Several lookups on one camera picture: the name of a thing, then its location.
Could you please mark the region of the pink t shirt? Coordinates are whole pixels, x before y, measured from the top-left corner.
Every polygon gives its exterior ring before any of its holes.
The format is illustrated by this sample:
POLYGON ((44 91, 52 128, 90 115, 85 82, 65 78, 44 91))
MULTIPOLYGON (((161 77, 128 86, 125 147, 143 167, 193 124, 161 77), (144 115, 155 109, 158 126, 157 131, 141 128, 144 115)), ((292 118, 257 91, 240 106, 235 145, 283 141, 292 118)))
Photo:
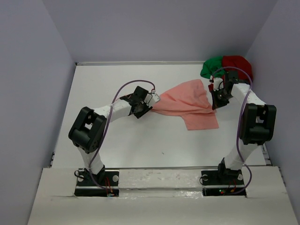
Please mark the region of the pink t shirt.
POLYGON ((183 82, 162 93, 152 111, 164 116, 178 116, 187 130, 219 128, 215 112, 200 79, 183 82))

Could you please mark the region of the red t shirt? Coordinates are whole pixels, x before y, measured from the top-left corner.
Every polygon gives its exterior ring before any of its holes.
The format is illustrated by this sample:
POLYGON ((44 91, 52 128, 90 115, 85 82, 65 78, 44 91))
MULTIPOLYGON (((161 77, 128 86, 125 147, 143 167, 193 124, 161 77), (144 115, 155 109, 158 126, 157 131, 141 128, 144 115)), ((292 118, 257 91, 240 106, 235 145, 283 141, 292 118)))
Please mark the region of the red t shirt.
POLYGON ((251 64, 242 56, 239 55, 230 55, 230 56, 223 56, 222 59, 222 67, 226 67, 224 70, 224 74, 222 77, 222 79, 224 79, 226 72, 229 71, 236 71, 238 72, 238 78, 241 80, 246 80, 247 82, 249 82, 249 78, 245 75, 244 72, 246 72, 249 77, 251 78, 251 81, 253 81, 253 73, 252 73, 252 66, 251 64))

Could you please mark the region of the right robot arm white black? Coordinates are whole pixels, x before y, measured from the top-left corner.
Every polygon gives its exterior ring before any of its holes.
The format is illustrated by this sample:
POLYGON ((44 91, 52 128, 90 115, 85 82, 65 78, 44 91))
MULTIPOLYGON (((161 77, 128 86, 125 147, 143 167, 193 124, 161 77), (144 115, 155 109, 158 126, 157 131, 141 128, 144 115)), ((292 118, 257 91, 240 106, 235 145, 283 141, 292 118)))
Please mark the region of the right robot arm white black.
POLYGON ((241 69, 229 67, 223 78, 210 76, 209 91, 212 109, 224 107, 235 98, 241 109, 238 119, 236 143, 231 152, 222 159, 216 171, 221 184, 237 181, 242 177, 241 169, 251 153, 273 137, 277 109, 263 102, 252 90, 252 80, 239 78, 241 69))

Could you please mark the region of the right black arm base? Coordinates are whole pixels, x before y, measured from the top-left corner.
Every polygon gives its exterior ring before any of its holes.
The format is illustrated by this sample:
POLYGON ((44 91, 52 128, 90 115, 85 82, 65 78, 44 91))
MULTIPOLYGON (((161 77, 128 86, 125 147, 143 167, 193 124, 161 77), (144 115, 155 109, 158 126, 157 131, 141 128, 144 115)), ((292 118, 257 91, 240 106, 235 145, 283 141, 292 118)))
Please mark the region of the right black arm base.
POLYGON ((243 176, 219 175, 217 170, 201 171, 199 182, 202 185, 202 195, 209 196, 244 196, 243 176))

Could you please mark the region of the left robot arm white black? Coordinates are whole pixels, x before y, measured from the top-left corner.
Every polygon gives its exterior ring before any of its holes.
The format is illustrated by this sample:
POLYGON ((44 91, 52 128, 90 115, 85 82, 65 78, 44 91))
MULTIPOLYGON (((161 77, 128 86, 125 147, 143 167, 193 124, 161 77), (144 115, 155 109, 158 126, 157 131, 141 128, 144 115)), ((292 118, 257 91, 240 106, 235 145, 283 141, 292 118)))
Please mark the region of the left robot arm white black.
POLYGON ((99 149, 104 142, 108 125, 131 115, 139 119, 159 100, 154 90, 149 92, 137 86, 133 93, 116 97, 109 105, 97 109, 86 106, 80 110, 68 138, 79 150, 84 162, 84 171, 91 184, 101 184, 105 176, 105 165, 100 158, 99 149))

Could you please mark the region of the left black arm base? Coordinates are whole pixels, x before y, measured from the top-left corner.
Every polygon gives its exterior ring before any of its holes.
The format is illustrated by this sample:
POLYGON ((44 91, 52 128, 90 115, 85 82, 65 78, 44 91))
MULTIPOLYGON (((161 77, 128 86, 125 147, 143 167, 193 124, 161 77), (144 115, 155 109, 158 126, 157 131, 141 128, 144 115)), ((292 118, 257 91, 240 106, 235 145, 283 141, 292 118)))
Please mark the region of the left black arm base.
POLYGON ((97 184, 84 169, 75 170, 74 176, 76 177, 74 195, 77 197, 119 196, 119 170, 106 170, 104 178, 97 184))

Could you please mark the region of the green t shirt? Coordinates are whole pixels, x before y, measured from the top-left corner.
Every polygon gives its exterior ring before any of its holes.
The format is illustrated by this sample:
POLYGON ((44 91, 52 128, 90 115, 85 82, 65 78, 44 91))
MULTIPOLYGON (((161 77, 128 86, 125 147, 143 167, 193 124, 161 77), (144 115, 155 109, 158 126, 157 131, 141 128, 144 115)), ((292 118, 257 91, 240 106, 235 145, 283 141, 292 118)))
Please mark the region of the green t shirt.
POLYGON ((214 77, 222 77, 225 72, 224 70, 220 70, 222 67, 222 59, 223 56, 217 56, 206 60, 203 64, 200 76, 210 79, 214 72, 218 70, 214 77))

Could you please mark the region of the aluminium back rail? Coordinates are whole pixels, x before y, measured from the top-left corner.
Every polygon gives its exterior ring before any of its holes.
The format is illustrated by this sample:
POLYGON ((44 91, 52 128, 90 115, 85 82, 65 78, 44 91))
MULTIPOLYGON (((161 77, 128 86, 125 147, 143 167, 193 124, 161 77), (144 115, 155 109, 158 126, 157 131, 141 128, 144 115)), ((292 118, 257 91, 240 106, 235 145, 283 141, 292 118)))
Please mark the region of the aluminium back rail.
POLYGON ((76 62, 76 66, 127 66, 127 65, 200 65, 205 61, 95 61, 76 62))

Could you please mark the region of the aluminium front rail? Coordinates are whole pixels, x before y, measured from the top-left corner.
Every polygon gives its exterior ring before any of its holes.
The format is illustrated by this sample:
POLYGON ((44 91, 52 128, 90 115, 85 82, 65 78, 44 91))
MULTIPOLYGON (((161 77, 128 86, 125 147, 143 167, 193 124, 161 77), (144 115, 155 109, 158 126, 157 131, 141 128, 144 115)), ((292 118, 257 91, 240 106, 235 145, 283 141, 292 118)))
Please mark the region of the aluminium front rail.
POLYGON ((177 166, 177 167, 106 167, 107 170, 125 170, 125 169, 201 169, 201 170, 217 170, 218 166, 177 166))

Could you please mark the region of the aluminium left side rail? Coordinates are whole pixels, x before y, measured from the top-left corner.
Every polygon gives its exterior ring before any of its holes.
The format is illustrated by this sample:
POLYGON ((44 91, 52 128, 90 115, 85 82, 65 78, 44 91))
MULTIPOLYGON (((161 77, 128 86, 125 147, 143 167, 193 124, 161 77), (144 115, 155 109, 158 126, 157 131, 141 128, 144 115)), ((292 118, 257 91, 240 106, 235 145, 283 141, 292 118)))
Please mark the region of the aluminium left side rail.
POLYGON ((50 159, 50 163, 49 163, 48 168, 52 168, 54 157, 55 157, 55 151, 53 151, 52 154, 51 154, 51 159, 50 159))

